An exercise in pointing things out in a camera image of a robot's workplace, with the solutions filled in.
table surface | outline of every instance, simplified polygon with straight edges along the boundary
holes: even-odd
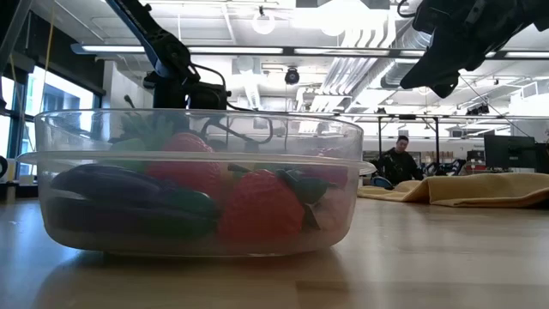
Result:
[[[150,259],[58,245],[0,204],[0,308],[544,308],[549,211],[359,200],[349,235],[291,257]]]

wooden table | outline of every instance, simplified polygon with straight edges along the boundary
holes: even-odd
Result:
[[[145,259],[56,244],[0,204],[0,308],[548,308],[549,211],[360,200],[349,235],[292,257]]]

tan blanket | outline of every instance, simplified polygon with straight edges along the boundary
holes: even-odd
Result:
[[[430,203],[450,207],[521,208],[549,198],[549,175],[539,173],[479,174],[406,181],[393,191],[366,186],[359,197]]]

ceiling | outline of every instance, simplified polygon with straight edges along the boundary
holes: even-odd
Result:
[[[337,1],[351,3],[353,0]],[[101,0],[56,0],[55,3],[56,26],[83,44],[138,44],[131,31]],[[337,30],[339,26],[338,22],[334,21],[337,18],[331,16],[341,14],[341,16],[352,20],[353,18],[348,17],[349,14],[363,14],[356,12],[360,9],[359,7],[348,9],[347,6],[347,11],[334,12],[334,8],[331,8],[330,15],[311,15],[310,12],[317,12],[319,9],[296,9],[295,0],[261,3],[251,0],[248,4],[236,1],[219,2],[213,6],[198,5],[198,1],[187,1],[186,4],[181,4],[181,1],[165,0],[162,3],[164,4],[153,5],[153,17],[164,29],[178,36],[186,45],[341,46],[346,44],[344,33],[336,36],[326,34],[331,30]],[[51,4],[52,1],[35,1],[33,11],[46,20],[50,20]],[[260,4],[265,7],[268,15],[274,17],[274,29],[269,34],[260,34],[253,27],[254,15],[257,14],[257,7]],[[403,31],[404,25],[408,21],[403,21],[396,16],[394,5],[391,7],[389,15],[392,16],[390,18],[396,20],[395,33]],[[257,21],[257,25],[263,28],[268,27],[269,23],[270,21],[261,19]],[[327,27],[325,25],[329,25],[331,30],[322,29],[322,27]],[[546,50],[549,47],[549,31],[539,33],[534,27],[529,27],[514,37],[506,47]],[[232,66],[234,58],[200,56],[193,57],[193,61],[221,72],[227,79],[227,86],[234,93],[233,97],[238,97],[245,95],[244,89],[249,80],[234,74]],[[284,70],[287,66],[299,68],[302,80],[296,86],[287,86],[283,82],[284,73],[278,70],[271,71],[270,74],[264,74],[268,70],[261,70],[262,75],[255,78],[257,91],[261,96],[293,99],[296,98],[299,88],[320,86],[330,70],[333,69],[334,62],[333,58],[267,56],[257,58],[262,65],[282,64]],[[141,55],[111,59],[118,62],[118,68],[125,75],[138,82],[148,70],[152,69],[146,57]],[[424,112],[425,105],[429,106],[426,110],[431,112],[437,110],[439,106],[457,106],[475,99],[478,94],[486,94],[492,99],[495,106],[505,108],[509,103],[509,94],[518,89],[517,86],[505,85],[523,85],[527,83],[528,78],[549,76],[549,63],[541,61],[486,61],[474,72],[463,72],[462,74],[474,90],[463,84],[449,98],[441,100],[433,93],[422,94],[415,90],[380,93],[377,89],[366,87],[365,91],[360,92],[360,95],[357,94],[355,97],[353,94],[353,98],[356,99],[354,106],[362,106],[364,108],[360,111],[365,111],[366,107],[372,109],[379,104],[386,105],[389,100],[391,108],[397,112],[398,106],[402,106],[403,111],[406,109],[409,112]]]

man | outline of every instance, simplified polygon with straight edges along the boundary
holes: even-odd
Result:
[[[423,174],[418,169],[418,165],[412,156],[406,152],[409,140],[406,136],[398,136],[396,145],[391,150],[383,153],[379,158],[379,167],[383,176],[391,182],[392,185],[398,185],[402,181],[422,180]]]

